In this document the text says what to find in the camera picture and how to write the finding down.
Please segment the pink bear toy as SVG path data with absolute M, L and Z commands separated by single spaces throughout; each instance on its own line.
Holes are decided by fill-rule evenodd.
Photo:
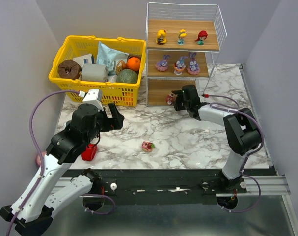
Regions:
M 166 103 L 167 103 L 167 105 L 172 105 L 172 103 L 173 103 L 173 101 L 174 101 L 175 98 L 176 98 L 176 97 L 175 97 L 175 94 L 170 93 L 170 94 L 167 96 L 167 98 L 166 98 Z

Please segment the large purple bunny toy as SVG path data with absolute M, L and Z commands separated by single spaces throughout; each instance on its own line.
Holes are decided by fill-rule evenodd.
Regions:
M 187 67 L 187 71 L 190 75 L 197 75 L 201 71 L 195 57 L 196 57 L 196 52 L 194 52 L 194 53 L 189 52 L 190 62 L 189 62 L 189 65 Z

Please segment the yellow blue duck toy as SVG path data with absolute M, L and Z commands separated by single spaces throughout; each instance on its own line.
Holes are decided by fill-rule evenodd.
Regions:
M 184 29 L 179 31 L 178 41 L 177 41 L 178 45 L 184 45 L 186 36 L 187 36 L 187 34 Z

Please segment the red cherry toy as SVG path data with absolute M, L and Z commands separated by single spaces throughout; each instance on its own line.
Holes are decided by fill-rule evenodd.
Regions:
M 198 45 L 204 45 L 204 41 L 207 39 L 208 37 L 208 33 L 205 30 L 202 30 L 199 32 L 197 39 L 195 40 L 195 42 Z

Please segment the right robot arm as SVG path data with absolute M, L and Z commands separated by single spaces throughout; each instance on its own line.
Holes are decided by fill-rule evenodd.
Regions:
M 208 121 L 224 127 L 228 144 L 229 157 L 221 173 L 225 181 L 238 179 L 249 157 L 259 152 L 264 146 L 265 138 L 261 127 L 249 108 L 217 102 L 201 102 L 195 85 L 185 85 L 180 90 L 171 92 L 172 104 L 176 111 L 185 110 L 189 116 L 198 121 Z

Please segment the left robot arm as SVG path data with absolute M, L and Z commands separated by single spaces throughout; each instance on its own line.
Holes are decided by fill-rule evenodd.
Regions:
M 124 116 L 115 104 L 108 106 L 112 114 L 110 118 L 104 109 L 95 105 L 79 105 L 66 128 L 52 137 L 41 167 L 21 197 L 12 205 L 1 208 L 0 216 L 20 235 L 42 235 L 63 208 L 101 185 L 101 176 L 88 168 L 68 186 L 51 193 L 94 138 L 100 137 L 101 132 L 122 129 Z

